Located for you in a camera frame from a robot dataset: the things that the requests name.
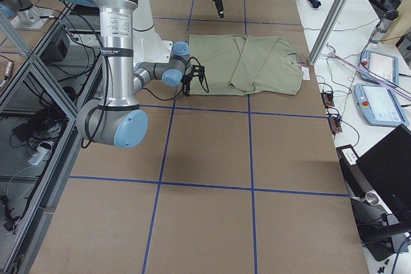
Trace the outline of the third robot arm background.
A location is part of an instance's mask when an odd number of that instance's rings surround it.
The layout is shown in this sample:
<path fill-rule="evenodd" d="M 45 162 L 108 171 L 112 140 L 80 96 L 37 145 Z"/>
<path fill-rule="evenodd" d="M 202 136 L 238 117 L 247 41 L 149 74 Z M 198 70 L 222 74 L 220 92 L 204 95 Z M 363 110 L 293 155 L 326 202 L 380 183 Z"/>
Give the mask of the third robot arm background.
<path fill-rule="evenodd" d="M 17 30 L 40 30 L 46 20 L 31 0 L 1 0 L 1 13 Z"/>

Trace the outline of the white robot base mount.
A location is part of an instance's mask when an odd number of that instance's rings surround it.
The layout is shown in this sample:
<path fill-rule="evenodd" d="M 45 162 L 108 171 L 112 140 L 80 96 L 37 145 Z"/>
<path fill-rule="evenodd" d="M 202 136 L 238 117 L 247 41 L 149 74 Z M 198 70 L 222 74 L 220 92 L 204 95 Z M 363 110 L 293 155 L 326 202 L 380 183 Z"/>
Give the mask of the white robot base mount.
<path fill-rule="evenodd" d="M 150 0 L 138 0 L 132 14 L 134 65 L 139 62 L 167 63 L 172 41 L 163 40 L 155 30 Z"/>

